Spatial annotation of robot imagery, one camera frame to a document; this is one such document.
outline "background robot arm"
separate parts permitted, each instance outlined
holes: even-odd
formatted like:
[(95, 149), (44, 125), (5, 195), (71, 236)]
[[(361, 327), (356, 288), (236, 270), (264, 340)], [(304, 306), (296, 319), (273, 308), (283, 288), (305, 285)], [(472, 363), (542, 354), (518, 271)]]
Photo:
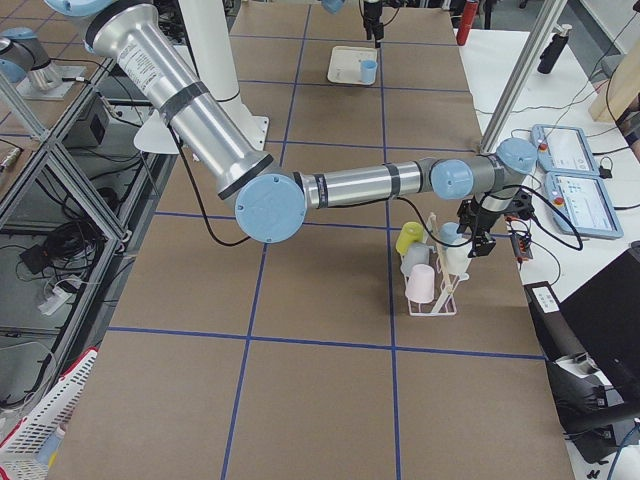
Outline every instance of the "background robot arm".
[(255, 150), (157, 27), (157, 11), (140, 0), (46, 0), (73, 17), (95, 53), (115, 58), (143, 94), (208, 167), (218, 196), (234, 209), (240, 227), (262, 242), (278, 242), (302, 225), (307, 208), (327, 208), (435, 191), (444, 199), (477, 194), (468, 202), (472, 255), (484, 233), (531, 172), (537, 151), (521, 139), (496, 155), (467, 160), (420, 160), (315, 175), (284, 172)]
[(29, 28), (0, 33), (0, 70), (13, 83), (28, 77), (34, 88), (43, 92), (62, 83), (56, 65)]

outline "brown tabletop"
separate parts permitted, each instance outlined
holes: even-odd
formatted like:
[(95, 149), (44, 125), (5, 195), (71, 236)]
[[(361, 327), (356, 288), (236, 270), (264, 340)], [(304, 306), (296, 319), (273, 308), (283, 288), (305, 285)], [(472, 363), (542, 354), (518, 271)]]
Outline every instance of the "brown tabletop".
[[(232, 46), (267, 150), (305, 173), (472, 155), (448, 15), (403, 9), (376, 83), (329, 84), (331, 48), (363, 35), (356, 8), (243, 4)], [(216, 232), (240, 238), (193, 168)], [(455, 219), (456, 202), (415, 200)], [(456, 316), (417, 318), (393, 248), (406, 205), (306, 220), (219, 247), (178, 162), (49, 478), (573, 478), (506, 240), (472, 263)]]

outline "metal pole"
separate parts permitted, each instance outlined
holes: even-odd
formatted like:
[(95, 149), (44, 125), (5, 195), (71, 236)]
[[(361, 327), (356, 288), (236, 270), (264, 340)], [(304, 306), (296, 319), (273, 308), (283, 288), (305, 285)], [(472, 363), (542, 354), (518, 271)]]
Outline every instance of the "metal pole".
[(547, 44), (549, 35), (558, 22), (558, 17), (566, 5), (567, 0), (545, 0), (536, 23), (527, 38), (516, 62), (511, 77), (502, 92), (498, 105), (487, 125), (487, 129), (480, 142), (480, 153), (492, 152), (498, 141), (500, 132), (513, 110), (513, 106), (520, 96), (533, 66), (538, 62), (542, 48)]
[(0, 72), (0, 98), (5, 100), (11, 112), (18, 117), (33, 137), (40, 141), (46, 140), (49, 132), (2, 72)]

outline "dish rack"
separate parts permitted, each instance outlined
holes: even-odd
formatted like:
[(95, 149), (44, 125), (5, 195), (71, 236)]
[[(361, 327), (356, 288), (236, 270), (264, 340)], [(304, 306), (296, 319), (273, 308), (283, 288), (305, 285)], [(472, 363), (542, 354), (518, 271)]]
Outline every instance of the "dish rack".
[[(436, 221), (435, 213), (431, 213), (426, 221), (426, 226), (435, 238), (440, 238), (440, 230)], [(456, 302), (453, 298), (453, 294), (460, 285), (461, 282), (469, 280), (469, 274), (463, 273), (462, 275), (452, 275), (447, 268), (447, 257), (444, 251), (444, 247), (437, 242), (435, 243), (435, 260), (429, 260), (429, 263), (436, 272), (436, 294), (437, 297), (430, 303), (416, 303), (407, 299), (409, 315), (413, 317), (437, 317), (455, 315), (458, 310), (456, 308)], [(405, 287), (409, 281), (409, 277), (403, 275)]]
[(0, 443), (0, 480), (46, 478), (47, 466), (35, 457), (56, 427), (69, 422), (97, 354), (95, 348), (86, 350)]

